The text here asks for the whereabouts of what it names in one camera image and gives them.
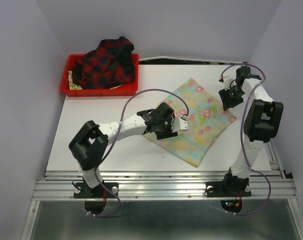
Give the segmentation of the pastel floral skirt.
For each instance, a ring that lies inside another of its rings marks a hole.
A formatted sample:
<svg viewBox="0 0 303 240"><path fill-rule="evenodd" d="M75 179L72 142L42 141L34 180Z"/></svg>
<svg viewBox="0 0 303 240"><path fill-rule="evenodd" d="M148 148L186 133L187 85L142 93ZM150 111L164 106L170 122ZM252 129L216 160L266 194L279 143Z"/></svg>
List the pastel floral skirt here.
<svg viewBox="0 0 303 240"><path fill-rule="evenodd" d="M229 110L225 111L221 102L193 78L174 93L186 102L189 111L173 95L168 95L163 101L174 109L175 117L188 114L189 130L162 140L157 140L153 133L145 134L144 137L186 163L198 167L210 147L237 118Z"/></svg>

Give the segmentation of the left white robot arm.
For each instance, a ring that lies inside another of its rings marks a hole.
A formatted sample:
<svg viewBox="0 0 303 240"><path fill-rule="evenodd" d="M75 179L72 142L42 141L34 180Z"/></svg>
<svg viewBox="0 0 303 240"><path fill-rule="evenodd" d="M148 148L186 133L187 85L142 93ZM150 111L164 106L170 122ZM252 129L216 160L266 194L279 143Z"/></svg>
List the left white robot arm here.
<svg viewBox="0 0 303 240"><path fill-rule="evenodd" d="M170 105L163 102L157 108L139 111L119 122L96 124L92 120L87 121L68 145L81 169L85 191L91 197L102 193L103 179L99 165L104 161L107 147L114 146L116 141L149 133L155 133L158 140L176 137L174 112Z"/></svg>

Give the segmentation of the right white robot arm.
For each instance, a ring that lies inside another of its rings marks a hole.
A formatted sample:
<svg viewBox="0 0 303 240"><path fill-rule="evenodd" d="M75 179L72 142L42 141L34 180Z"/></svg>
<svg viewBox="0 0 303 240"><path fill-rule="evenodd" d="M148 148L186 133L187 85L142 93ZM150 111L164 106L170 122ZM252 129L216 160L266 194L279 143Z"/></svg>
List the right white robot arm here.
<svg viewBox="0 0 303 240"><path fill-rule="evenodd" d="M236 77L221 76L223 89L219 96L227 111L245 104L240 126L241 149L218 189L224 195L250 192L249 177L252 166L261 149L273 139L279 130L284 105L273 100L263 87L264 73L252 74L252 64L240 63Z"/></svg>

